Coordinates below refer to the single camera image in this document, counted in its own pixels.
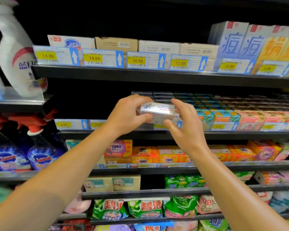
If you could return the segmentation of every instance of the blue spray bottle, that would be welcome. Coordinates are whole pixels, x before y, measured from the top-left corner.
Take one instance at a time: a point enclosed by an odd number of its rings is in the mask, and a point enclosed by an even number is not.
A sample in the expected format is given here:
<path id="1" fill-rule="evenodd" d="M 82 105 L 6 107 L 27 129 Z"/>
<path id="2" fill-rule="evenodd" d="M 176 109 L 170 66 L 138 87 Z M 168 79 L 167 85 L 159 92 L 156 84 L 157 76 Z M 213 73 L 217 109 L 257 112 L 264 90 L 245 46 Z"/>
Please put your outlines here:
<path id="1" fill-rule="evenodd" d="M 1 132 L 3 123 L 7 121 L 0 115 L 0 171 L 31 170 L 27 154 Z"/>
<path id="2" fill-rule="evenodd" d="M 42 126 L 47 122 L 37 116 L 11 116 L 9 120 L 17 121 L 19 125 L 29 128 L 28 136 L 34 141 L 34 146 L 28 151 L 27 157 L 35 170 L 42 170 L 64 154 L 61 148 L 55 147 L 56 141 L 44 132 Z"/>

